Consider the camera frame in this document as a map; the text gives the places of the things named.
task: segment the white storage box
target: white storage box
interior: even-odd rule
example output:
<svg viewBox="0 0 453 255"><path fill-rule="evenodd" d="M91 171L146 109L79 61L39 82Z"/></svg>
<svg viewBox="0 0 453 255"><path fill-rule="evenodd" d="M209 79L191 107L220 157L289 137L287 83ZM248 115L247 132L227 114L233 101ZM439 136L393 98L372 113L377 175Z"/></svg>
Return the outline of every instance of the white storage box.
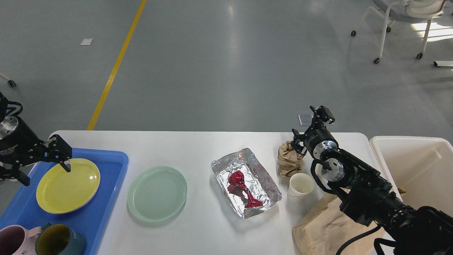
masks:
<svg viewBox="0 0 453 255"><path fill-rule="evenodd" d="M443 138L377 136L370 140L382 170L407 190L403 202L453 215L453 147Z"/></svg>

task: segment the brown paper bag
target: brown paper bag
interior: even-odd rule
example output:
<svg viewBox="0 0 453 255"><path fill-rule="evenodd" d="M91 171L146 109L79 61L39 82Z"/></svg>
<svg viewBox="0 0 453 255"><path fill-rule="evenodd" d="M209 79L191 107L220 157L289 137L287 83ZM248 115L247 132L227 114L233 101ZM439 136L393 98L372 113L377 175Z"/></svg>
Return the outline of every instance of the brown paper bag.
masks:
<svg viewBox="0 0 453 255"><path fill-rule="evenodd" d="M318 204L293 228L293 238L302 255L333 255L341 245L358 234L376 227L358 224L339 209L341 200L326 194ZM384 235L384 229L350 244L342 254L369 254L375 238Z"/></svg>
<svg viewBox="0 0 453 255"><path fill-rule="evenodd" d="M302 169L303 155L298 154L291 146L291 141L284 142L279 147L277 159L282 177L291 177Z"/></svg>

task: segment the mug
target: mug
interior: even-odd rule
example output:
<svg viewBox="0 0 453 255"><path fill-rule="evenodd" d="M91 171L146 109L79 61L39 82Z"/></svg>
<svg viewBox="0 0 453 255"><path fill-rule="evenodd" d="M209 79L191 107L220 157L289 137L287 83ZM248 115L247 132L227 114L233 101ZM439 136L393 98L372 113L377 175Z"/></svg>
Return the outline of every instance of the mug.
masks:
<svg viewBox="0 0 453 255"><path fill-rule="evenodd" d="M36 255L34 244L41 227L28 230L20 225L10 225L0 230L0 255Z"/></svg>
<svg viewBox="0 0 453 255"><path fill-rule="evenodd" d="M67 225L47 223L42 229L36 240L37 255L82 255L85 251L87 240Z"/></svg>
<svg viewBox="0 0 453 255"><path fill-rule="evenodd" d="M314 189L314 180L310 175L296 173L289 180L288 196L293 201L302 201Z"/></svg>

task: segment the pink mug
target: pink mug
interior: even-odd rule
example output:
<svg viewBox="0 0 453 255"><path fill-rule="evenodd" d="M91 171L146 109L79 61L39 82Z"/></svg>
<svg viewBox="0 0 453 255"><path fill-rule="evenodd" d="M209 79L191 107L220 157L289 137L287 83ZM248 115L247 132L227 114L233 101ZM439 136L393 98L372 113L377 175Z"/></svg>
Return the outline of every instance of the pink mug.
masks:
<svg viewBox="0 0 453 255"><path fill-rule="evenodd" d="M41 227L31 230L11 225L0 230L0 255L36 255L34 250Z"/></svg>

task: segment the robotic arm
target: robotic arm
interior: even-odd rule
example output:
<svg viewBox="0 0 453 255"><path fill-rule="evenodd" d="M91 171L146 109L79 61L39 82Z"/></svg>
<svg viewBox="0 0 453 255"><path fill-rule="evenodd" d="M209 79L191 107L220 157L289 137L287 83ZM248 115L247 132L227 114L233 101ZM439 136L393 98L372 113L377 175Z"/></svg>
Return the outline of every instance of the robotic arm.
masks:
<svg viewBox="0 0 453 255"><path fill-rule="evenodd" d="M341 199L340 211L362 225L375 221L395 240L376 239L376 252L383 255L380 245L384 244L395 247L396 255L453 255L453 218L430 206L415 210L405 205L390 192L392 185L378 170L339 147L326 129L326 124L335 121L330 110L324 106L310 109L311 125L304 134L293 129L291 145L299 154L310 153L313 178L323 191ZM315 171L318 164L328 187Z"/></svg>
<svg viewBox="0 0 453 255"><path fill-rule="evenodd" d="M8 165L0 166L0 181L17 179L30 185L30 178L19 168L39 161L59 163L70 172L72 148L59 135L41 141L18 116L21 112L20 103L9 101L0 93L0 162Z"/></svg>

